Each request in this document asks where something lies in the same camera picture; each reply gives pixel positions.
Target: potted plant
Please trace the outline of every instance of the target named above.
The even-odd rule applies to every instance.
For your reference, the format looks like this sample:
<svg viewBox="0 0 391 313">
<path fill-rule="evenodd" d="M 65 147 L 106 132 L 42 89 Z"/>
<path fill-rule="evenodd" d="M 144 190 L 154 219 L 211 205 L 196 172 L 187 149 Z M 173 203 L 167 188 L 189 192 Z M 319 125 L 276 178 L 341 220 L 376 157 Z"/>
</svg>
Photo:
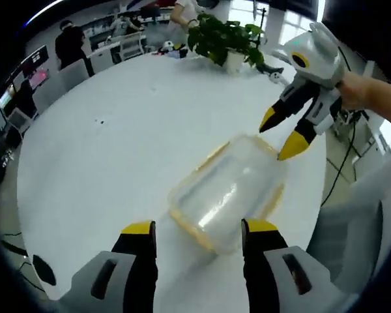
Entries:
<svg viewBox="0 0 391 313">
<path fill-rule="evenodd" d="M 263 54 L 253 41 L 261 34 L 260 27 L 254 24 L 240 26 L 240 22 L 221 22 L 210 14 L 197 17 L 199 24 L 188 30 L 188 47 L 225 66 L 230 73 L 238 72 L 242 62 L 256 66 L 260 72 L 264 67 Z"/>
</svg>

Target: white flower pot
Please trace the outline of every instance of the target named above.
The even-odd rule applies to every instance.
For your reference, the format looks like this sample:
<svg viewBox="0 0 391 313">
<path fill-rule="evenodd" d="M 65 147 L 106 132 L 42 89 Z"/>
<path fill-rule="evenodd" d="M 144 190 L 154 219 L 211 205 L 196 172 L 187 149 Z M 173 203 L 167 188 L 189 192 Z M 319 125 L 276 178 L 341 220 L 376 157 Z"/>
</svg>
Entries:
<svg viewBox="0 0 391 313">
<path fill-rule="evenodd" d="M 236 75 L 240 72 L 245 56 L 238 52 L 229 51 L 224 67 L 230 75 Z"/>
</svg>

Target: clear plastic box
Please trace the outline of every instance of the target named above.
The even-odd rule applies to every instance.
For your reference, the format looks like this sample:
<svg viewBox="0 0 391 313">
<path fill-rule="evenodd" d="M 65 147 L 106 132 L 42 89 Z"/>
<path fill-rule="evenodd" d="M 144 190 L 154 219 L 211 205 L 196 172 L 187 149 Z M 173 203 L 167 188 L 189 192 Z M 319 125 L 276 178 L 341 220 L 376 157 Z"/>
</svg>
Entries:
<svg viewBox="0 0 391 313">
<path fill-rule="evenodd" d="M 221 146 L 169 194 L 169 214 L 207 250 L 232 253 L 242 218 L 266 218 L 280 200 L 285 162 L 257 136 Z"/>
</svg>

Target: white round table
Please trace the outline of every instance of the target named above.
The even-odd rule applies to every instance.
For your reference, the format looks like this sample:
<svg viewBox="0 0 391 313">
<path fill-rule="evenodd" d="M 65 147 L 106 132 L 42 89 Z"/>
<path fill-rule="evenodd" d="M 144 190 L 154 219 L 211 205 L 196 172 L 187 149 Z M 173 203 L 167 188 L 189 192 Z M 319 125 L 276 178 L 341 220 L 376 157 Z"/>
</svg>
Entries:
<svg viewBox="0 0 391 313">
<path fill-rule="evenodd" d="M 284 66 L 291 81 L 295 71 Z M 120 231 L 156 221 L 159 278 L 155 312 L 248 312 L 242 252 L 212 257 L 175 225 L 167 195 L 206 157 L 237 134 L 257 134 L 283 90 L 247 65 L 227 75 L 204 58 L 143 55 L 86 80 L 27 131 L 18 168 L 20 224 L 29 256 L 57 279 L 50 299 Z M 281 149 L 309 106 L 261 135 Z M 268 220 L 289 245 L 305 249 L 320 208 L 325 136 L 288 161 L 282 201 Z"/>
</svg>

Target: green leaves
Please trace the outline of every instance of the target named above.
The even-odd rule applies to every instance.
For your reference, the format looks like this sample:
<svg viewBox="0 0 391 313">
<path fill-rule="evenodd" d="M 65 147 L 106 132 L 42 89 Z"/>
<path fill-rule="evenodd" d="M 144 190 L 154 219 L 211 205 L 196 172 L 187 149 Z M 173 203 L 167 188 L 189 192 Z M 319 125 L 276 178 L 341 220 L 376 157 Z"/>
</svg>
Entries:
<svg viewBox="0 0 391 313">
<path fill-rule="evenodd" d="M 239 21 L 222 23 L 215 16 L 202 13 L 197 19 L 199 26 L 188 30 L 188 47 L 199 55 L 208 57 L 223 66 L 229 50 L 244 54 L 245 62 L 252 67 L 263 64 L 263 55 L 251 40 L 261 34 L 260 27 L 254 24 L 240 26 Z"/>
</svg>

